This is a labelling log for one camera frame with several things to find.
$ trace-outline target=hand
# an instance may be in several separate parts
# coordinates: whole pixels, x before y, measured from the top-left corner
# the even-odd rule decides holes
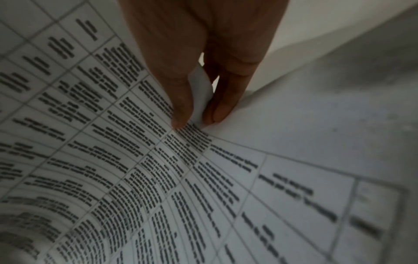
[[[119,0],[145,58],[173,104],[172,126],[193,113],[187,79],[204,52],[203,68],[219,82],[203,113],[222,121],[235,107],[258,67],[288,0]]]

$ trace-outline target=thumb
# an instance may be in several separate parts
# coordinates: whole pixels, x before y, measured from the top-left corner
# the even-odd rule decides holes
[[[168,78],[165,75],[154,75],[172,103],[171,126],[174,129],[184,127],[193,113],[193,95],[187,76]]]

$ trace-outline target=paper sheet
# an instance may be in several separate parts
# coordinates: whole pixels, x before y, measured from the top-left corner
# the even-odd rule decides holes
[[[173,131],[169,100],[116,5],[2,5],[1,263],[416,260],[417,166],[412,159],[370,157],[361,146],[388,138],[349,122],[378,106],[391,109],[385,117],[401,120],[409,133],[398,154],[417,157],[416,76],[395,78],[403,89],[380,89],[377,101],[362,92],[312,97],[309,88],[338,87],[329,65],[336,71],[350,65],[332,54],[276,83],[280,89],[247,98],[222,124],[202,128],[211,86],[197,68],[190,76],[193,118]],[[411,58],[412,40],[393,58]],[[317,84],[310,74],[330,81]],[[356,100],[369,108],[352,105]],[[341,110],[331,112],[327,106],[335,102]],[[351,134],[330,136],[342,129]]]

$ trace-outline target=white paper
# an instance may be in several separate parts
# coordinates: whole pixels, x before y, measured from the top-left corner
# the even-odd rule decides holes
[[[375,64],[351,66],[344,54],[361,50],[366,35],[205,128],[200,115],[212,87],[196,68],[195,111],[174,131],[169,99],[115,3],[4,5],[1,263],[407,264],[418,257],[416,38],[397,35],[405,42],[385,57],[394,44],[386,39]],[[401,32],[413,17],[369,38]],[[372,80],[375,90],[355,83],[362,70],[382,65],[395,70],[386,82]],[[352,83],[338,79],[344,73]],[[374,133],[356,122],[374,122]],[[382,125],[390,129],[379,132]]]

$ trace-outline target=paper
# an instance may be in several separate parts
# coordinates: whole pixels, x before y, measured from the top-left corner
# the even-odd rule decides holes
[[[304,122],[281,114],[279,100],[308,105],[310,93],[289,88],[308,89],[312,79],[303,83],[301,76],[324,72],[329,61],[278,82],[283,91],[270,87],[245,99],[222,124],[207,128],[199,119],[211,86],[197,68],[190,77],[195,112],[185,128],[174,131],[170,102],[146,70],[116,5],[5,0],[0,7],[1,263],[416,259],[418,243],[404,235],[416,233],[406,229],[417,219],[416,165],[397,159],[384,165],[361,149],[350,152],[338,145],[341,136],[328,137],[340,148],[337,156],[329,155],[332,147],[315,142],[322,143],[320,134],[340,120],[338,111],[329,113],[329,123],[318,117],[319,124],[313,118],[323,114],[319,108],[287,109],[298,118],[312,115]],[[411,99],[392,107],[389,120],[418,113],[410,104],[416,77],[396,81],[407,88],[392,94],[394,102],[406,92]],[[322,106],[341,100],[326,97],[315,99]],[[353,109],[343,109],[346,122],[339,125],[354,118]],[[416,116],[400,117],[408,121],[402,125],[409,128],[412,157],[418,154]],[[384,140],[363,135],[364,144]],[[359,138],[348,142],[356,147]],[[401,250],[407,253],[397,261]]]

